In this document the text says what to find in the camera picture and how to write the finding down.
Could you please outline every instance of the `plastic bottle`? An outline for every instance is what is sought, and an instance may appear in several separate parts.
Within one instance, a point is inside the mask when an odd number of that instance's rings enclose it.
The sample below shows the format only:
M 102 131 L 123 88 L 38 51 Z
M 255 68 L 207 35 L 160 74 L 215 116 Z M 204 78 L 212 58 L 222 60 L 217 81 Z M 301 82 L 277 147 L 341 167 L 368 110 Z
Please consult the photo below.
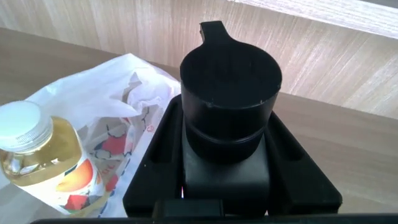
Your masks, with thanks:
M 39 105 L 0 106 L 0 149 L 5 176 L 58 211 L 79 217 L 103 203 L 104 183 L 76 131 Z

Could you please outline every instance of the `black plastic base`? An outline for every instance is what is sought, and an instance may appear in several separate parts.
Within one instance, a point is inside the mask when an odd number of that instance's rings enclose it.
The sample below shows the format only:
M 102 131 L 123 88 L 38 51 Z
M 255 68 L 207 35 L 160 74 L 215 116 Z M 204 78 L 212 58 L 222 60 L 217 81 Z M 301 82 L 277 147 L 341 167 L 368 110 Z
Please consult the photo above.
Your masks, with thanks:
M 183 175 L 181 104 L 180 95 L 170 102 L 123 198 L 129 217 L 150 217 L 157 201 L 181 198 L 181 187 L 187 181 Z M 340 193 L 275 113 L 264 136 L 271 177 L 268 214 L 336 213 L 342 201 Z M 228 208 L 225 199 L 224 208 Z
M 218 199 L 223 201 L 225 213 L 264 216 L 269 196 L 269 170 L 264 137 L 247 159 L 228 165 L 215 164 L 195 153 L 188 143 L 183 125 L 182 155 L 185 198 Z

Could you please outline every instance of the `white plastic bag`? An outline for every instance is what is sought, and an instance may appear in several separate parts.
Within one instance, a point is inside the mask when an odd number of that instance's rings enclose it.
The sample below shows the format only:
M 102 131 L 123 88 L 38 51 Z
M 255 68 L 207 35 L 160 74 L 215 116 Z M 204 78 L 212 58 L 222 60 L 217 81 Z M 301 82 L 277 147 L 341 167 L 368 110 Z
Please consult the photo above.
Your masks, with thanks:
M 71 122 L 96 161 L 109 199 L 88 217 L 126 217 L 122 198 L 180 84 L 126 54 L 59 79 L 28 97 Z

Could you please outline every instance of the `wood grain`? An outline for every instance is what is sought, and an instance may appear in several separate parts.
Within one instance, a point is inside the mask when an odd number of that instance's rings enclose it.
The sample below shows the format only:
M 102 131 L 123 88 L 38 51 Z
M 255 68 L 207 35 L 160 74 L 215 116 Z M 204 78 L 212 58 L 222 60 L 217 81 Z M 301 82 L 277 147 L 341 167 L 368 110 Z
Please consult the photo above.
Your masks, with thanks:
M 398 39 L 398 4 L 391 0 L 227 0 Z
M 320 7 L 326 1 L 300 2 Z M 383 14 L 387 6 L 380 7 L 374 16 L 394 12 L 389 7 Z M 115 54 L 132 52 L 171 67 L 201 44 L 199 23 L 212 20 L 224 21 L 234 38 L 279 62 L 282 92 L 398 118 L 396 39 L 225 0 L 0 0 L 0 27 Z
M 0 103 L 115 56 L 0 29 Z M 178 76 L 177 68 L 157 66 Z M 398 120 L 285 93 L 274 110 L 342 193 L 340 213 L 398 211 Z M 13 185 L 0 189 L 0 223 L 51 217 L 61 214 Z

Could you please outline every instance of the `white bottle cap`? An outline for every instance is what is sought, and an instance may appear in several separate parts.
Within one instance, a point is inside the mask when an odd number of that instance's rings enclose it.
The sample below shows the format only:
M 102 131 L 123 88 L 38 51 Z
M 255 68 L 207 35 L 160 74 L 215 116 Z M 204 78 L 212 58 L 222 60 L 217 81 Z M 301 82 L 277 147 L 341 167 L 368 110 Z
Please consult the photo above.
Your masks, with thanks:
M 0 149 L 22 152 L 35 149 L 52 135 L 52 119 L 39 105 L 15 101 L 0 106 Z

